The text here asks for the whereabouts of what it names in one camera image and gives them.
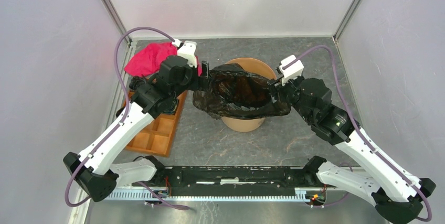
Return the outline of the black trash bag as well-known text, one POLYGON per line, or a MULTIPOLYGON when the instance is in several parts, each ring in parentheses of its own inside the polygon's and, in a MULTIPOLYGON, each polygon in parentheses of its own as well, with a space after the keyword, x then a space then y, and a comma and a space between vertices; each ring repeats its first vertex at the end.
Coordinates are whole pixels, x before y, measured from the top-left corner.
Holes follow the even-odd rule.
POLYGON ((252 120, 285 116, 291 111, 290 105, 272 101, 266 77, 237 63, 217 66, 209 76, 209 89, 193 93, 193 106, 214 119, 252 120))

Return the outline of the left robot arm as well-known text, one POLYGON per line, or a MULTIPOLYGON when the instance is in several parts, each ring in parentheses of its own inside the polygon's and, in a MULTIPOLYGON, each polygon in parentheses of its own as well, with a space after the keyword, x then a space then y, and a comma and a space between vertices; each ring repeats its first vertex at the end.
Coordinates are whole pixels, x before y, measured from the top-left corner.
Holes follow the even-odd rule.
POLYGON ((198 69, 182 56, 169 56, 160 69, 148 79, 134 84, 135 93, 127 98, 117 119, 79 154, 69 152, 63 162, 71 173, 67 189, 76 182, 87 199, 99 202, 115 188, 137 182, 160 185, 165 172, 148 159, 114 164, 117 155, 146 126, 173 106, 178 96, 187 90, 209 87, 209 64, 201 62, 198 69))

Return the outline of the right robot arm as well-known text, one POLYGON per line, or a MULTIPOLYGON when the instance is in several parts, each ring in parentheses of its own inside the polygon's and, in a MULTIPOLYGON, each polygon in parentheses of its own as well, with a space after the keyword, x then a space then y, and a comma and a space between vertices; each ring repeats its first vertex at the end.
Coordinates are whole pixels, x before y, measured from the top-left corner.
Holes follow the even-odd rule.
POLYGON ((332 103, 332 91, 324 81, 297 77, 287 83, 268 81, 271 95, 291 105, 316 136, 347 154, 366 172, 366 176, 340 168, 315 156, 306 164, 303 180, 309 186, 332 185, 370 203, 391 223, 409 223, 427 211, 427 198, 435 190, 429 178, 418 178, 394 162, 360 127, 350 112, 332 103))

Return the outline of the black bag roll right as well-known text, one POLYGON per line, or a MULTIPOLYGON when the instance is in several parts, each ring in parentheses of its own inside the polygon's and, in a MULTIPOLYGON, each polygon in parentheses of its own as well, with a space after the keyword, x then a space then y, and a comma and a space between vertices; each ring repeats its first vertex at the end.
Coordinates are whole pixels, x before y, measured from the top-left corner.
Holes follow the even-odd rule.
POLYGON ((172 103, 169 105, 169 107, 167 107, 163 111, 163 114, 174 115, 176 113, 177 108, 178 108, 178 104, 179 104, 179 99, 173 100, 172 103))

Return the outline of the red cloth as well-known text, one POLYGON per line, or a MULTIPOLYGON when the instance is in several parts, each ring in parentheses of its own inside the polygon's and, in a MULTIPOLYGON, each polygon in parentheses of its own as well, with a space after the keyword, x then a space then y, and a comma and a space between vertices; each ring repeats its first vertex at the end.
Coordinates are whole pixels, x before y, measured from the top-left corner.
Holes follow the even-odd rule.
POLYGON ((147 77, 160 71, 162 74, 171 69, 184 67, 186 74, 192 74, 192 68, 187 60, 177 55, 177 48, 171 42, 151 43, 136 53, 124 67, 124 71, 135 77, 147 77))

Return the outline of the orange compartment tray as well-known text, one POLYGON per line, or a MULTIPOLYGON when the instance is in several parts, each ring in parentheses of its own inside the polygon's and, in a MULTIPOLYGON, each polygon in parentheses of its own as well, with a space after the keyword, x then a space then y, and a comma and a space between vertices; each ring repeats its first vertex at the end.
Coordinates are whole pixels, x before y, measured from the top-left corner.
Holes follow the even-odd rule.
POLYGON ((174 113, 161 114, 143 128, 125 147, 128 151, 168 157, 174 143, 177 126, 186 100, 187 92, 178 97, 174 113))

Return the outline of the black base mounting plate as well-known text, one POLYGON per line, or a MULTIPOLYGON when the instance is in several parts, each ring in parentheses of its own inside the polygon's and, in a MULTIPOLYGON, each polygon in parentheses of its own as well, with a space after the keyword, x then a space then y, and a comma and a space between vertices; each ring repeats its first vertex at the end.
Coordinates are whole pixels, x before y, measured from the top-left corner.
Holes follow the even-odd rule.
POLYGON ((170 196, 292 196, 295 188, 324 185, 303 168, 292 166, 171 166, 148 181, 150 189, 165 187, 170 196))

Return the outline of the right aluminium corner post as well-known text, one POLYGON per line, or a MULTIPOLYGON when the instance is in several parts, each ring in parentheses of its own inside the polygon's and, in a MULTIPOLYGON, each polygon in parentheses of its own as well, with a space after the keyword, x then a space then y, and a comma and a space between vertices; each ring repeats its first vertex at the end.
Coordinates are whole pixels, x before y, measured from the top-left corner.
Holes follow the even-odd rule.
POLYGON ((337 44, 340 40, 342 34, 344 33, 346 27, 348 26, 349 22, 351 21, 352 17, 354 16, 355 12, 357 11, 359 5, 361 4, 362 0, 352 0, 351 4, 349 5, 345 15, 343 16, 336 32, 332 36, 334 42, 337 44))

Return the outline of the aluminium corner post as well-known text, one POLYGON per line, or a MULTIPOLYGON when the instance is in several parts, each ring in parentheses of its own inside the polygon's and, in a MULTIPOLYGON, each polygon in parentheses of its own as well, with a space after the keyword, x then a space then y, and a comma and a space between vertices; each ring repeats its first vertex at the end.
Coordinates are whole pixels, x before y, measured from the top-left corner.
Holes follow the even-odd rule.
POLYGON ((125 28, 125 25, 120 18, 117 9, 114 7, 111 0, 101 0, 105 9, 107 10, 109 16, 111 17, 113 23, 115 24, 115 27, 117 28, 118 32, 121 35, 124 35, 127 32, 127 29, 125 28))
POLYGON ((340 40, 342 34, 344 33, 346 27, 348 26, 349 22, 351 21, 352 17, 354 16, 355 12, 357 11, 359 5, 361 4, 362 0, 352 0, 351 4, 349 5, 345 15, 343 16, 336 32, 332 36, 334 42, 337 44, 340 40))

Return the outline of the left aluminium corner post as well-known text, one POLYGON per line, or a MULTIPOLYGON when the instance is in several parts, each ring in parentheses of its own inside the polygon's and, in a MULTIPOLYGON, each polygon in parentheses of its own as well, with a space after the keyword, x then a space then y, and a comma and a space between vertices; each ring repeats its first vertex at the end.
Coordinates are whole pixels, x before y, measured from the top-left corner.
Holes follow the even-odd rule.
POLYGON ((118 32, 121 35, 124 35, 127 32, 127 29, 125 28, 125 25, 120 18, 117 9, 114 7, 111 0, 101 0, 105 9, 107 10, 109 16, 111 17, 113 23, 115 24, 115 27, 117 28, 118 32))

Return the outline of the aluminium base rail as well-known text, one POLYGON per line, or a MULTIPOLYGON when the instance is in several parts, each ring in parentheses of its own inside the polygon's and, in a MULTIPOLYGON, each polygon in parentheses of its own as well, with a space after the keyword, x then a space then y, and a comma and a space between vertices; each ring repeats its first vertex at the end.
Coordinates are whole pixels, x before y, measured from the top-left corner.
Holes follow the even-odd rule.
POLYGON ((145 182, 116 188, 108 200, 308 202, 324 185, 292 166, 167 166, 145 182))

